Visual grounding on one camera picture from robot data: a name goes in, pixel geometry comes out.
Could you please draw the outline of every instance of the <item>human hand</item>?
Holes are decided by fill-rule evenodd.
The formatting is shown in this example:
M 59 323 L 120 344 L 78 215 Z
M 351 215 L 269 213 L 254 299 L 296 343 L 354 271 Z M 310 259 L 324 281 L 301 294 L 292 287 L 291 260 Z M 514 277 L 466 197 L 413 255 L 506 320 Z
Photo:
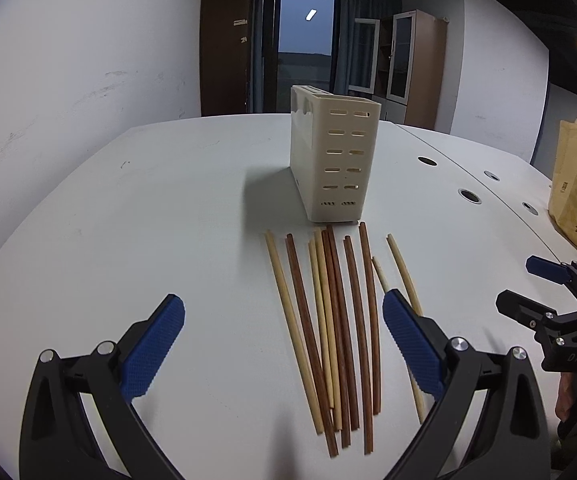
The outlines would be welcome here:
M 572 392 L 572 378 L 571 372 L 562 372 L 559 378 L 559 392 L 557 395 L 557 403 L 555 404 L 555 415 L 565 422 L 571 414 L 571 406 L 575 399 Z

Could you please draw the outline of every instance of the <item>metal screw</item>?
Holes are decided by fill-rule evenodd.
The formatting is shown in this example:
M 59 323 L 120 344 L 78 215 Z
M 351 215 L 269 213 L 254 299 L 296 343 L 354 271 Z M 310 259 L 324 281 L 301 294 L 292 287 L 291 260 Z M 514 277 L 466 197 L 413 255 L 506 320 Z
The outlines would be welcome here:
M 463 352 L 468 348 L 468 341 L 463 337 L 454 337 L 450 340 L 451 346 L 458 352 Z
M 515 348 L 513 348 L 513 357 L 515 359 L 523 361 L 524 359 L 526 359 L 527 356 L 528 354 L 526 353 L 526 350 L 521 348 L 521 346 L 516 346 Z
M 113 341 L 104 341 L 97 345 L 97 353 L 102 355 L 108 355 L 115 348 L 115 343 Z
M 41 354 L 40 354 L 40 361 L 42 361 L 43 363 L 47 363 L 49 361 L 53 360 L 54 357 L 54 353 L 52 350 L 44 350 Z

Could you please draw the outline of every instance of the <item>blue gripper pad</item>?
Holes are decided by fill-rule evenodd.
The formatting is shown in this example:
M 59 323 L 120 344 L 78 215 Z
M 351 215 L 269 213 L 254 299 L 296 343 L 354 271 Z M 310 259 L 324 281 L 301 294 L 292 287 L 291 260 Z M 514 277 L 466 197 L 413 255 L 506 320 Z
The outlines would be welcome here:
M 526 260 L 526 270 L 549 282 L 559 283 L 560 285 L 571 280 L 571 275 L 566 267 L 550 260 L 544 260 L 539 256 L 531 256 Z
M 168 300 L 124 360 L 120 389 L 126 402 L 146 393 L 184 326 L 184 302 L 172 294 Z
M 442 362 L 414 320 L 416 314 L 394 290 L 384 295 L 382 309 L 383 320 L 420 389 L 440 400 L 444 394 Z

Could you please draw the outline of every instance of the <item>tabletop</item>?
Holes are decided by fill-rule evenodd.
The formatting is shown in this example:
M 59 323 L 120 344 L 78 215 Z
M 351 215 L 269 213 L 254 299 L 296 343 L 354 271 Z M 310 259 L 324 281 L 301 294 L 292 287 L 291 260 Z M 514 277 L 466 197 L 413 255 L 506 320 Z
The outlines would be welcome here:
M 364 456 L 356 431 L 350 449 L 331 460 L 313 428 L 264 242 L 271 229 L 288 273 L 282 238 L 292 233 L 308 274 L 314 226 L 288 168 L 289 138 L 290 118 L 282 114 L 132 128 L 73 171 L 11 235 L 0 250 L 0 463 L 14 478 L 40 352 L 69 357 L 117 341 L 168 293 L 184 300 L 186 324 L 134 406 L 185 478 L 381 479 L 392 468 L 419 423 L 404 360 L 383 320 L 375 452 Z M 385 241 L 395 236 L 425 315 L 447 336 L 482 351 L 526 348 L 553 430 L 558 377 L 540 369 L 532 332 L 498 314 L 495 298 L 509 288 L 561 312 L 576 310 L 567 290 L 524 267 L 533 254 L 567 260 L 576 250 L 508 205 L 510 189 L 545 203 L 543 176 L 522 161 L 529 170 L 505 182 L 503 175 L 517 174 L 514 162 L 491 148 L 462 150 L 465 143 L 475 144 L 380 122 L 362 218 L 371 250 L 390 285 L 403 289 Z M 477 157 L 490 158 L 505 192 L 476 175 Z M 356 225 L 335 231 L 340 254 L 347 234 L 357 252 Z M 341 270 L 348 283 L 344 257 Z M 315 318 L 309 277 L 305 286 Z M 354 336 L 353 351 L 359 384 Z M 453 461 L 482 402 L 476 394 Z M 121 470 L 94 403 L 85 405 L 105 456 Z

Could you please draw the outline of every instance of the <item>white wall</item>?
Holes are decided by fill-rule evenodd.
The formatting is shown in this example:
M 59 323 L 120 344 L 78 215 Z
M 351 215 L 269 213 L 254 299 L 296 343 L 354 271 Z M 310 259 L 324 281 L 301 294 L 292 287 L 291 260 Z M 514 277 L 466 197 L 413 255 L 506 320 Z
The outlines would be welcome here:
M 0 247 L 118 134 L 200 115 L 199 28 L 200 0 L 0 0 Z
M 546 112 L 543 117 L 542 136 L 537 143 L 533 166 L 548 178 L 553 177 L 555 153 L 559 141 L 559 121 L 577 119 L 577 94 L 549 84 Z
M 449 134 L 453 124 L 457 92 L 462 76 L 463 0 L 401 0 L 401 12 L 416 9 L 423 10 L 437 18 L 448 18 L 449 20 L 446 33 L 444 76 L 439 93 L 437 119 L 435 119 L 435 130 Z
M 450 19 L 435 129 L 529 162 L 542 121 L 548 49 L 495 0 L 402 2 L 406 10 Z

